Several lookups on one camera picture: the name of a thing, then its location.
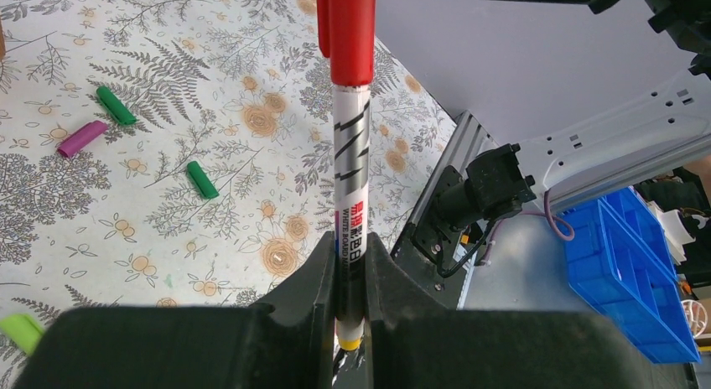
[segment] leaf pattern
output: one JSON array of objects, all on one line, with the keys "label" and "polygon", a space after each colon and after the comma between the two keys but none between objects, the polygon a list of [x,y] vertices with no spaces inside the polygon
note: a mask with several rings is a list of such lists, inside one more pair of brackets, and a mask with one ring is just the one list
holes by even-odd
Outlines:
[{"label": "leaf pattern", "polygon": [[[315,0],[0,0],[0,19],[0,318],[246,307],[333,230]],[[454,124],[380,41],[374,60],[369,230],[391,247]],[[114,122],[98,86],[137,122]],[[101,137],[56,154],[93,120]],[[0,389],[26,361],[0,335]]]}]

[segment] blue storage box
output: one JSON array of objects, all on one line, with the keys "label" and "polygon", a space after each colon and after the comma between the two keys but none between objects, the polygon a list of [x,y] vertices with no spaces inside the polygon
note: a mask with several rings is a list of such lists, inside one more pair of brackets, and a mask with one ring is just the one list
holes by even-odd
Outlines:
[{"label": "blue storage box", "polygon": [[575,229],[570,287],[652,362],[700,361],[664,231],[636,194],[623,189],[562,217]]}]

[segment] table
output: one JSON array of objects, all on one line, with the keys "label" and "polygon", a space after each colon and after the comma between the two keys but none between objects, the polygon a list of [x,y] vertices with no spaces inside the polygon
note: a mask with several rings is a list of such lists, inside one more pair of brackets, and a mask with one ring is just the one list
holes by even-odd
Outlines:
[{"label": "table", "polygon": [[[246,305],[298,268],[333,225],[315,14],[315,0],[0,0],[0,317]],[[110,121],[98,86],[138,122]],[[391,246],[454,124],[380,43],[372,89],[369,215]],[[56,154],[96,119],[102,137]],[[187,180],[192,160],[218,198]],[[0,336],[0,389],[25,362]]]}]

